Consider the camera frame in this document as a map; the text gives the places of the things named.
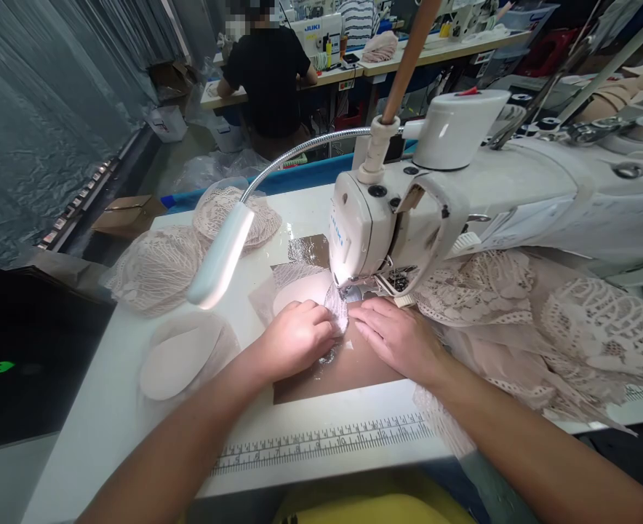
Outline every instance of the plastic curtain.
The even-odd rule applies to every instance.
[[[50,230],[156,102],[143,68],[173,60],[172,29],[159,0],[141,4],[0,0],[0,266]]]
[[[217,32],[224,27],[220,13],[225,9],[223,0],[171,0],[191,51],[193,66],[200,69],[205,57],[217,53]]]

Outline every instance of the lace bra cup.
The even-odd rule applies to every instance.
[[[168,226],[140,235],[111,270],[105,286],[113,298],[147,317],[157,317],[185,302],[185,294],[222,222],[241,197],[241,189],[216,187],[199,200],[193,226]],[[256,213],[242,256],[265,244],[281,218],[253,197]]]

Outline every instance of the bottle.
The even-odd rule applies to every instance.
[[[331,67],[331,39],[327,40],[327,69]]]

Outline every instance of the plastic storage box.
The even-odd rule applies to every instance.
[[[547,23],[554,10],[559,7],[558,4],[542,4],[537,9],[530,11],[515,11],[511,9],[508,11],[498,22],[504,24],[508,29],[516,29],[518,31],[532,31],[532,34],[525,42],[521,44],[514,44],[502,48],[502,55],[512,55],[515,52],[528,49],[530,43],[540,32],[540,29]]]

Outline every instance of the lace fabric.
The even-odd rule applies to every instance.
[[[188,286],[241,189],[215,186],[198,201],[193,226],[168,226],[141,234],[110,271],[105,286],[113,299],[147,316],[157,317],[185,302]],[[255,212],[241,256],[264,245],[279,229],[281,218],[254,196]]]
[[[273,322],[273,302],[283,288],[300,279],[310,277],[323,271],[329,271],[320,266],[300,262],[280,264],[273,268],[273,276],[251,292],[251,302],[261,322],[268,326]],[[334,337],[343,336],[348,329],[348,304],[341,298],[339,290],[331,284],[324,297],[324,307],[331,313],[331,323],[334,326]]]
[[[417,295],[452,353],[490,383],[550,419],[624,429],[606,407],[624,402],[627,384],[643,386],[642,300],[518,250],[448,261]],[[450,416],[425,393],[416,400]]]

